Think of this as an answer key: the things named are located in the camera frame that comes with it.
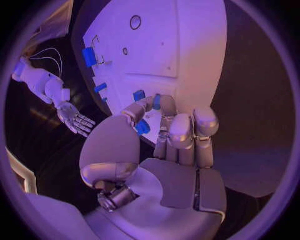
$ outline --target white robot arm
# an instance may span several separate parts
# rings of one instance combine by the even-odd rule
[[[88,137],[96,123],[80,114],[78,109],[68,102],[70,89],[64,88],[64,82],[59,77],[45,69],[32,67],[30,61],[22,56],[12,78],[17,82],[26,83],[30,91],[46,104],[54,104],[59,119],[73,133]]]

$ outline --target circular hole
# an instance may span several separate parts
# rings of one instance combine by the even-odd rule
[[[123,48],[123,54],[128,55],[128,49],[126,47]]]
[[[135,15],[130,20],[130,27],[132,30],[137,30],[141,26],[141,23],[142,23],[141,17]]]

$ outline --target white cable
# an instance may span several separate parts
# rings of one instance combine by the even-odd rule
[[[58,66],[59,77],[62,76],[62,72],[61,72],[60,65],[59,65],[58,61],[56,61],[54,58],[52,58],[52,57],[37,57],[37,58],[35,58],[35,57],[30,57],[29,59],[31,59],[31,60],[42,60],[42,59],[51,59],[51,60],[53,60],[54,62],[56,62],[57,66]]]
[[[48,51],[48,50],[54,50],[54,51],[56,51],[57,54],[59,55],[59,59],[60,59],[60,72],[61,72],[61,74],[63,74],[63,60],[62,60],[62,56],[61,56],[60,52],[59,52],[56,48],[54,48],[54,47],[46,48],[46,49],[44,49],[44,50],[42,50],[42,51],[40,51],[40,52],[38,52],[38,53],[36,53],[36,54],[30,56],[30,58],[35,57],[35,56],[37,56],[37,55],[39,55],[39,54],[41,54],[41,53],[43,53],[43,52],[46,52],[46,51]]]

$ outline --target dark background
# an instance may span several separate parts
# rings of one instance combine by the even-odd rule
[[[82,4],[82,0],[75,0],[75,8]],[[267,0],[253,0],[254,5],[262,10],[271,21],[279,27],[279,31],[283,38],[287,41],[296,63],[299,68],[299,53],[300,53],[300,17],[298,13],[297,4],[293,0],[274,0],[272,2]],[[26,12],[32,4],[41,4],[41,1],[20,1],[5,2],[2,11],[5,14],[1,16],[1,47],[7,43],[9,35],[13,32],[16,24],[24,18]],[[279,222],[272,228],[272,230],[265,236],[264,239],[276,239],[285,237],[287,233],[290,236],[297,236],[298,226],[296,226],[299,214],[298,203],[300,200],[300,189],[296,192],[293,201],[289,205],[287,211],[281,217]],[[14,238],[21,236],[22,239],[33,239],[33,236],[28,232],[27,228],[15,217],[15,213],[6,201],[3,192],[1,191],[1,209],[2,209],[2,229],[9,229],[9,236]]]

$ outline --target blue clip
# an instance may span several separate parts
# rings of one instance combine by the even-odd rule
[[[88,47],[82,50],[82,54],[85,60],[86,66],[89,68],[93,65],[97,64],[97,59],[95,56],[94,49],[92,47]]]
[[[156,94],[153,100],[153,109],[160,110],[161,109],[161,95]]]
[[[101,85],[96,86],[96,87],[94,88],[94,92],[97,94],[97,93],[99,93],[101,90],[106,89],[107,87],[108,87],[108,85],[107,85],[106,83],[102,83]]]
[[[145,92],[143,90],[139,90],[139,91],[136,91],[133,94],[133,97],[134,97],[134,101],[137,102],[137,101],[139,101],[141,99],[146,98],[146,95],[145,95]]]
[[[139,136],[143,135],[143,134],[148,134],[150,132],[150,130],[151,130],[149,124],[144,119],[142,119],[135,126],[135,129],[137,130]]]

